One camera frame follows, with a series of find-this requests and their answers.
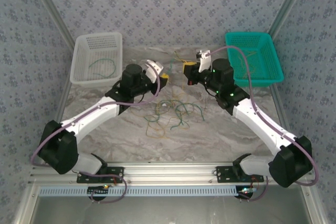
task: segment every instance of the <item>patterned wallpaper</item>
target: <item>patterned wallpaper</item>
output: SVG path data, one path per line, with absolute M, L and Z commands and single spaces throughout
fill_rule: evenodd
M 284 0 L 53 0 L 74 38 L 119 31 L 124 45 L 214 45 L 267 31 Z
M 336 0 L 298 0 L 275 41 L 278 85 L 291 129 L 306 135 L 320 167 L 320 194 L 336 223 Z
M 0 223 L 11 223 L 71 63 L 40 0 L 0 0 Z

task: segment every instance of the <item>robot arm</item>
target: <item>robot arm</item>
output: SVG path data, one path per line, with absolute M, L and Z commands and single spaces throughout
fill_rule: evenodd
M 215 93 L 218 105 L 230 115 L 245 123 L 270 149 L 272 156 L 260 157 L 245 154 L 233 162 L 237 177 L 246 175 L 272 176 L 281 186 L 288 187 L 312 169 L 310 161 L 292 143 L 284 139 L 290 137 L 301 145 L 310 155 L 310 141 L 302 136 L 297 138 L 283 129 L 263 111 L 257 111 L 282 135 L 271 129 L 255 112 L 250 96 L 234 84 L 233 68 L 227 59 L 216 59 L 211 66 L 209 51 L 196 55 L 199 63 L 185 63 L 183 73 L 188 78 L 188 85 L 202 84 L 206 90 Z
M 158 74 L 163 70 L 163 66 L 158 62 L 148 60 L 146 64 L 151 65 Z M 166 83 L 167 79 L 160 77 L 160 89 Z M 143 71 L 136 64 L 126 66 L 121 80 L 95 105 L 61 123 L 50 121 L 46 124 L 40 144 L 52 132 L 64 125 L 71 124 L 71 126 L 50 139 L 40 150 L 38 156 L 59 174 L 67 173 L 70 170 L 89 174 L 105 174 L 105 162 L 94 154 L 79 153 L 77 145 L 100 124 L 125 111 L 129 104 L 134 102 L 136 96 L 144 95 L 149 91 L 155 94 L 157 88 L 157 77 L 151 67 L 147 71 Z

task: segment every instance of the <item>marble table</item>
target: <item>marble table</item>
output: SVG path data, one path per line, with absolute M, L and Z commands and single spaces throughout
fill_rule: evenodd
M 170 68 L 171 59 L 175 57 L 174 51 L 183 59 L 194 60 L 195 50 L 196 47 L 124 48 L 123 67 L 130 63 L 137 63 L 144 67 L 145 59 L 153 59 L 163 63 L 167 71 Z M 218 53 L 213 58 L 217 57 L 226 57 L 226 52 Z M 233 161 L 245 153 L 270 154 L 261 139 L 242 122 L 222 110 L 202 85 L 186 85 L 187 79 L 182 74 L 180 61 L 173 62 L 169 75 L 170 83 L 154 101 L 144 106 L 132 107 L 120 116 L 101 124 L 80 142 L 79 150 L 94 153 L 105 161 L 120 162 L 226 162 Z M 73 84 L 63 120 L 95 104 L 110 89 L 111 87 L 88 89 Z M 254 88 L 253 92 L 259 107 L 278 122 L 270 89 Z M 148 122 L 143 116 L 153 114 L 159 101 L 174 99 L 177 96 L 183 102 L 195 103 L 203 108 L 205 121 L 196 109 L 195 113 L 184 117 L 190 126 L 189 129 L 175 127 L 170 130 L 170 127 L 176 125 L 178 121 L 171 119 L 176 115 L 173 110 L 169 110 L 159 120 L 160 125 L 168 124 L 165 135 L 161 137 L 163 130 L 155 131 L 152 128 L 148 129 L 146 135 Z

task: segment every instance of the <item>yellow object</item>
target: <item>yellow object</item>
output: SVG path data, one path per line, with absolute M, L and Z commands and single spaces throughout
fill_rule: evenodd
M 161 77 L 162 77 L 163 79 L 168 79 L 168 82 L 169 82 L 169 75 L 168 75 L 168 74 L 163 73 L 163 74 L 161 75 Z
M 192 65 L 195 65 L 195 64 L 197 64 L 197 62 L 193 62 L 193 61 L 184 62 L 183 63 L 183 70 L 182 70 L 182 72 L 184 73 L 184 66 L 192 66 Z

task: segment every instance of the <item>green plastic basket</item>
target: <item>green plastic basket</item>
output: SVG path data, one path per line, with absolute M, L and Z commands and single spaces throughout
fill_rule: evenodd
M 239 47 L 247 57 L 253 87 L 267 87 L 283 81 L 283 73 L 271 36 L 267 33 L 232 32 L 225 35 L 226 45 Z M 240 53 L 228 49 L 235 84 L 248 86 L 245 62 Z

